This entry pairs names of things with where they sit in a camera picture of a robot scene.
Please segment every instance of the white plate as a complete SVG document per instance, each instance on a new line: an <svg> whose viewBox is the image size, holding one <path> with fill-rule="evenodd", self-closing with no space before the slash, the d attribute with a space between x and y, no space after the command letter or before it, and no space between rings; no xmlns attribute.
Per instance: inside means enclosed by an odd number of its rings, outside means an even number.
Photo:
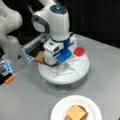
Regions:
<svg viewBox="0 0 120 120"><path fill-rule="evenodd" d="M88 112L87 120L102 120L102 115L97 105L90 99L83 96L69 96L60 100L51 113L51 120L65 120L67 111L73 105L81 105Z"/></svg>

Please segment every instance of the white robot link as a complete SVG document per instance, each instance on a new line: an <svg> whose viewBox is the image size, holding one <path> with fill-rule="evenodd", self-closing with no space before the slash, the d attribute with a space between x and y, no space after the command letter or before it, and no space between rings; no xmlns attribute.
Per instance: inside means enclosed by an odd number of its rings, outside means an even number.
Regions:
<svg viewBox="0 0 120 120"><path fill-rule="evenodd" d="M18 72L27 64L18 39L7 35L22 25L21 15L9 7L3 0L0 0L0 46L4 50L3 60L11 63L15 72Z"/></svg>
<svg viewBox="0 0 120 120"><path fill-rule="evenodd" d="M44 62L55 66L68 60L77 47L76 36L69 32L69 16L65 7L53 0L40 0L45 6L33 14L34 28L50 39L44 44Z"/></svg>
<svg viewBox="0 0 120 120"><path fill-rule="evenodd" d="M77 82L88 72L86 54L77 56L77 36L69 32L69 15L65 7L55 0L39 0L45 7L33 14L34 28L50 34L44 44L44 64L39 64L40 74L49 83L65 85Z"/></svg>

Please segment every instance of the table surface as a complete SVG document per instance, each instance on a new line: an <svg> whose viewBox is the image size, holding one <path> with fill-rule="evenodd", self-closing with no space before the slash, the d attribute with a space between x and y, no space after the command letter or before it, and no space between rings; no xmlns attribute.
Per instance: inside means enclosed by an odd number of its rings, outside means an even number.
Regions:
<svg viewBox="0 0 120 120"><path fill-rule="evenodd" d="M120 49L77 37L90 60L86 81L73 91L55 91L47 86L39 74L38 63L33 61L17 74L14 82L0 87L0 120L50 120L54 105L69 95L90 98L100 108L103 120L118 120Z"/></svg>

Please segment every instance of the white base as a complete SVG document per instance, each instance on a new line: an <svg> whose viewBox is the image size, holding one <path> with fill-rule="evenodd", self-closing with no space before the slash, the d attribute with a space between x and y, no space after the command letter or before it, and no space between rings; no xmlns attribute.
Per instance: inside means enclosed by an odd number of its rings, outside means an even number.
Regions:
<svg viewBox="0 0 120 120"><path fill-rule="evenodd" d="M57 67L49 67L39 64L41 76L48 82L58 85L72 84L81 80L89 70L89 59L87 55L72 57L64 64Z"/></svg>

